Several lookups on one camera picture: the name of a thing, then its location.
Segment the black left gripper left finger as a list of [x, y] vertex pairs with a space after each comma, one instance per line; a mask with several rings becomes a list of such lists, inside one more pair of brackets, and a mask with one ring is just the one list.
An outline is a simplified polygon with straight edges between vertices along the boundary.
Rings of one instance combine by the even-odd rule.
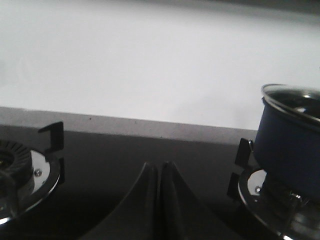
[[158, 170], [144, 163], [136, 181], [115, 207], [82, 240], [152, 240], [155, 232]]

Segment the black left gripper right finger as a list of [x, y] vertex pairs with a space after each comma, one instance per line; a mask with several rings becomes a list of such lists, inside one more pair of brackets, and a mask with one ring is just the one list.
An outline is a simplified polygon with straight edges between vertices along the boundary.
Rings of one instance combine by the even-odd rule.
[[197, 198], [173, 162], [162, 166], [159, 199], [167, 240], [240, 239]]

